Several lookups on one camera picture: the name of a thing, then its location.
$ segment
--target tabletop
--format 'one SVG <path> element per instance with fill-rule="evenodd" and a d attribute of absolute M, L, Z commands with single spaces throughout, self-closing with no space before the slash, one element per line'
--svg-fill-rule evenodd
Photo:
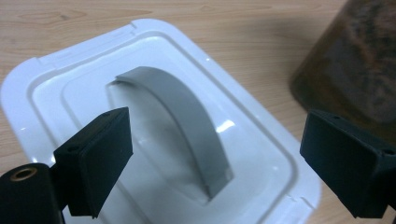
<path fill-rule="evenodd" d="M 289 81 L 346 0 L 0 0 L 0 81 L 23 61 L 153 18 L 174 24 L 246 88 L 298 140 L 306 111 Z M 27 163 L 0 112 L 0 175 Z M 322 183 L 307 223 L 392 223 L 355 219 Z"/>

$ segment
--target dark brown container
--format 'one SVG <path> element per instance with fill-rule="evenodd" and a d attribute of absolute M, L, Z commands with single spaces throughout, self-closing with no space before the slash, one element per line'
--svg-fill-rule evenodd
<path fill-rule="evenodd" d="M 396 146 L 396 1 L 349 0 L 290 88 L 306 109 L 333 112 Z"/>

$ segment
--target container lid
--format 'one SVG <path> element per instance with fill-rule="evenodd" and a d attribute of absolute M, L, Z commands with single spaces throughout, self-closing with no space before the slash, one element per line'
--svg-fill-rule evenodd
<path fill-rule="evenodd" d="M 214 197 L 199 188 L 188 144 L 154 96 L 116 76 L 161 69 L 205 108 L 233 172 Z M 137 20 L 73 47 L 21 63 L 1 103 L 32 162 L 99 114 L 129 106 L 134 155 L 98 219 L 66 223 L 303 223 L 318 206 L 317 175 L 299 142 L 212 58 L 164 21 Z"/>

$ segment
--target white container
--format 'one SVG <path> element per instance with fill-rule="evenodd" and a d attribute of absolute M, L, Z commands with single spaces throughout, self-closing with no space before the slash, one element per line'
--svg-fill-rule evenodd
<path fill-rule="evenodd" d="M 208 113 L 233 170 L 214 199 L 196 187 L 172 118 L 146 92 L 115 81 L 138 66 L 181 80 Z M 66 223 L 294 224 L 304 223 L 318 206 L 318 177 L 300 156 L 300 144 L 213 59 L 163 21 L 132 21 L 21 63 L 5 79 L 1 103 L 30 161 L 48 165 L 55 163 L 52 151 L 97 115 L 130 107 L 134 155 L 99 218 L 70 217 L 65 209 Z M 158 113 L 154 118 L 147 111 Z"/>

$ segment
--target wooden table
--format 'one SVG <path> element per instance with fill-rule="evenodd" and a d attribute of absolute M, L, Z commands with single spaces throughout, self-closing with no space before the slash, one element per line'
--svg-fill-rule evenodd
<path fill-rule="evenodd" d="M 0 0 L 0 79 L 17 64 L 141 18 L 173 23 L 301 140 L 306 112 L 288 81 L 346 0 L 28 1 Z M 0 112 L 0 174 L 28 162 Z M 323 184 L 308 223 L 391 223 L 354 219 Z"/>

